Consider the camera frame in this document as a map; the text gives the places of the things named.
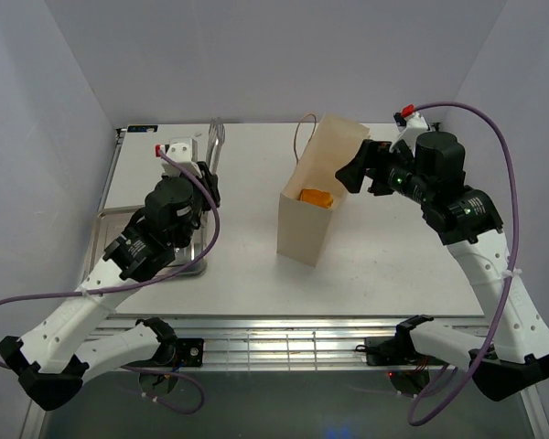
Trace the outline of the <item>metal tongs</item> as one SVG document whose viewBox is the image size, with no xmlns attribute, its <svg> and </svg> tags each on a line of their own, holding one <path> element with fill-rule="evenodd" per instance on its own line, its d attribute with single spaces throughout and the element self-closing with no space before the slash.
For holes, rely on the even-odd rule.
<svg viewBox="0 0 549 439">
<path fill-rule="evenodd" d="M 206 152 L 206 163 L 212 174 L 217 174 L 217 169 L 221 157 L 221 149 L 225 145 L 226 131 L 221 118 L 210 120 L 208 132 L 208 146 Z"/>
</svg>

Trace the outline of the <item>sesame twisted bread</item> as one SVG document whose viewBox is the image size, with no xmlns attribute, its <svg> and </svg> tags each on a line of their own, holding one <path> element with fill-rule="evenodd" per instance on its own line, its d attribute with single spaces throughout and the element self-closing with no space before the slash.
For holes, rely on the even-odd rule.
<svg viewBox="0 0 549 439">
<path fill-rule="evenodd" d="M 329 192 L 314 188 L 302 189 L 299 200 L 323 209 L 330 209 L 334 203 L 334 198 Z"/>
</svg>

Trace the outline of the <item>beige paper bag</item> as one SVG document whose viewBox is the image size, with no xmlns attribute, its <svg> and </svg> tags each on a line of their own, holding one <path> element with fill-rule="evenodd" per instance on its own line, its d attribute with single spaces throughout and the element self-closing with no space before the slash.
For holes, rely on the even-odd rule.
<svg viewBox="0 0 549 439">
<path fill-rule="evenodd" d="M 280 192 L 278 254 L 311 267 L 318 264 L 347 196 L 335 174 L 369 137 L 370 129 L 363 124 L 323 116 Z"/>
</svg>

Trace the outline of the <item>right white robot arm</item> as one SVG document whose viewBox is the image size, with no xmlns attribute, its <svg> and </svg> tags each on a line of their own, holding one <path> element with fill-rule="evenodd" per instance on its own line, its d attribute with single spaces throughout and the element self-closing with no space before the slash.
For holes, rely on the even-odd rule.
<svg viewBox="0 0 549 439">
<path fill-rule="evenodd" d="M 465 148 L 450 133 L 420 134 L 414 148 L 366 139 L 336 173 L 350 192 L 371 179 L 370 193 L 398 193 L 419 204 L 425 223 L 460 266 L 484 316 L 496 331 L 485 355 L 483 341 L 414 316 L 392 339 L 368 349 L 380 361 L 416 363 L 426 356 L 467 371 L 483 395 L 499 402 L 549 378 L 549 328 L 522 282 L 510 269 L 511 253 L 499 212 L 482 190 L 466 185 Z"/>
</svg>

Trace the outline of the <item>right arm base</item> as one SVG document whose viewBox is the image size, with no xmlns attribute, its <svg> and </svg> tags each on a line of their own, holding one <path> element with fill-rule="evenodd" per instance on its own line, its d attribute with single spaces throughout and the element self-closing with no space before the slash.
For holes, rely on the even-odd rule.
<svg viewBox="0 0 549 439">
<path fill-rule="evenodd" d="M 443 362 L 433 357 L 419 354 L 406 347 L 396 337 L 366 337 L 356 346 L 356 353 L 363 354 L 368 366 L 437 366 Z"/>
</svg>

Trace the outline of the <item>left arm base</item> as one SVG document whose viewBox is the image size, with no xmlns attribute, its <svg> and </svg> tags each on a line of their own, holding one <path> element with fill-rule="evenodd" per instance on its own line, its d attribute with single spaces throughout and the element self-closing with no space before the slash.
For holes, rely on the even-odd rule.
<svg viewBox="0 0 549 439">
<path fill-rule="evenodd" d="M 134 367 L 201 367 L 205 340 L 203 338 L 176 338 L 162 343 L 150 359 L 132 363 Z"/>
</svg>

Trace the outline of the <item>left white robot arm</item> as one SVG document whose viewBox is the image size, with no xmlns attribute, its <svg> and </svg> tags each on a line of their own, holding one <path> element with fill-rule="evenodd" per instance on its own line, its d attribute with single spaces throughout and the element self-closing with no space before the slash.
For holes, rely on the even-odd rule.
<svg viewBox="0 0 549 439">
<path fill-rule="evenodd" d="M 170 167 L 73 295 L 25 335 L 0 341 L 0 357 L 33 402 L 53 411 L 111 370 L 174 364 L 178 337 L 158 317 L 139 319 L 112 337 L 87 337 L 172 264 L 177 251 L 190 245 L 202 215 L 219 205 L 218 178 L 206 163 Z"/>
</svg>

